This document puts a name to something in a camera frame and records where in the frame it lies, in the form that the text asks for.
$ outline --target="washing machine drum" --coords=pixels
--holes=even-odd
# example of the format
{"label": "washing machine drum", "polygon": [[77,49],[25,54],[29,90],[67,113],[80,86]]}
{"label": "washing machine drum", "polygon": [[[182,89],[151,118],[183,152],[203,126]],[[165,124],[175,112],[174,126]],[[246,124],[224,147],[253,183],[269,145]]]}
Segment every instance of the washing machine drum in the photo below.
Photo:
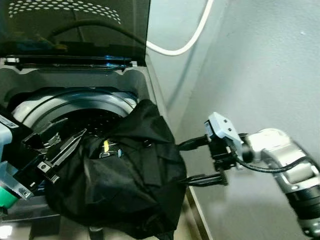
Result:
{"label": "washing machine drum", "polygon": [[84,226],[173,240],[186,166],[157,106],[142,100],[133,109],[135,103],[128,93],[63,89],[30,98],[14,116],[35,130],[65,117],[62,134],[88,129],[58,171],[59,181],[45,186],[51,209]]}
{"label": "washing machine drum", "polygon": [[68,118],[60,137],[83,129],[99,136],[126,117],[136,105],[137,98],[132,93],[111,88],[47,88],[23,101],[12,114],[35,132],[48,122]]}

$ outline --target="gray wall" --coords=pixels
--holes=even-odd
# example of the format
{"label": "gray wall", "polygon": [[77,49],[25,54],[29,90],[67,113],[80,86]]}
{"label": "gray wall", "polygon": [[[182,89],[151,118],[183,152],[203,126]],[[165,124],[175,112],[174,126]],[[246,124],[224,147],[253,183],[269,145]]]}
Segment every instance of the gray wall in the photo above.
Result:
{"label": "gray wall", "polygon": [[[319,1],[230,0],[177,140],[201,136],[216,111],[239,132],[284,130],[320,163],[319,58]],[[190,175],[213,171],[205,147],[184,157]],[[228,179],[195,189],[214,239],[307,239],[271,175],[233,169]]]}
{"label": "gray wall", "polygon": [[[176,50],[194,34],[207,0],[151,0],[148,40]],[[220,29],[226,0],[215,0],[207,25],[194,47],[179,56],[164,56],[150,49],[152,65],[165,100],[170,126],[176,132],[205,61]]]}

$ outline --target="black cable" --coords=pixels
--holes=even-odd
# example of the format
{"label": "black cable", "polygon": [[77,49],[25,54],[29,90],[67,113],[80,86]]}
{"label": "black cable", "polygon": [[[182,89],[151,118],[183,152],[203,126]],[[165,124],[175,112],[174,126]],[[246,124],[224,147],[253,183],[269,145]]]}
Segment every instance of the black cable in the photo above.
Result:
{"label": "black cable", "polygon": [[[306,149],[304,149],[298,142],[296,142],[294,140],[292,140],[292,141],[294,142],[295,145],[297,145],[304,152],[305,155],[310,156],[310,154],[306,151]],[[318,165],[318,163],[316,163],[316,161],[313,158],[310,157],[309,162],[311,164],[313,164],[316,167],[316,169],[318,169],[318,171],[320,172],[320,166]]]}
{"label": "black cable", "polygon": [[257,171],[257,172],[261,172],[261,173],[266,173],[266,174],[279,174],[279,173],[283,173],[286,172],[294,167],[296,167],[298,164],[300,164],[303,161],[308,161],[311,164],[315,164],[314,160],[309,157],[309,156],[303,156],[300,157],[298,160],[283,166],[283,167],[278,167],[278,168],[263,168],[263,167],[258,167],[258,166],[254,166],[251,164],[246,163],[245,161],[240,160],[239,158],[235,158],[236,161],[241,164],[242,166],[244,166],[247,169],[253,170],[253,171]]}
{"label": "black cable", "polygon": [[106,27],[109,29],[113,29],[118,31],[119,33],[122,33],[123,35],[137,41],[140,44],[145,45],[146,41],[136,35],[134,35],[133,33],[123,29],[122,27],[120,27],[119,25],[104,21],[104,20],[99,20],[99,19],[83,19],[83,20],[77,20],[77,21],[72,21],[69,23],[64,24],[63,26],[57,27],[56,29],[52,30],[51,33],[49,34],[49,36],[47,37],[47,39],[51,42],[55,42],[54,41],[54,37],[62,34],[66,31],[69,31],[71,29],[75,29],[75,28],[79,28],[79,27],[83,27],[83,26],[101,26],[101,27]]}
{"label": "black cable", "polygon": [[[78,21],[78,16],[77,16],[76,11],[72,10],[72,13],[73,13],[73,16],[74,16],[74,20],[75,20],[75,21]],[[82,30],[81,30],[80,27],[77,27],[76,29],[77,29],[77,31],[78,31],[78,34],[79,34],[79,36],[80,36],[81,41],[84,43],[84,42],[85,42],[84,33],[82,32]]]}
{"label": "black cable", "polygon": [[195,137],[192,139],[189,139],[187,141],[184,141],[177,145],[179,151],[190,151],[195,150],[198,147],[207,145],[209,143],[207,135]]}

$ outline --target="washing machine body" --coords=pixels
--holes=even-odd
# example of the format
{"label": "washing machine body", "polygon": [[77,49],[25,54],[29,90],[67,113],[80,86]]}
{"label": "washing machine body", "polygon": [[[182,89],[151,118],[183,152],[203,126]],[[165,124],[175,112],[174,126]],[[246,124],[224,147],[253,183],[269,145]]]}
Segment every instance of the washing machine body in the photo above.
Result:
{"label": "washing machine body", "polygon": [[[125,117],[144,99],[167,119],[146,55],[149,9],[150,0],[0,1],[0,105],[35,131],[72,112]],[[9,213],[4,222],[57,216],[41,194]]]}

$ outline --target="washing machine lid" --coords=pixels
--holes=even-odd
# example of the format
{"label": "washing machine lid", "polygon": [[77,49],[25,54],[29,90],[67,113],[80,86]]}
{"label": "washing machine lid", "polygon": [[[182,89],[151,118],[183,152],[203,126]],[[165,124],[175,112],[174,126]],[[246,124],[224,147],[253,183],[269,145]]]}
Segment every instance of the washing machine lid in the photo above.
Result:
{"label": "washing machine lid", "polygon": [[144,61],[150,0],[0,0],[0,57]]}

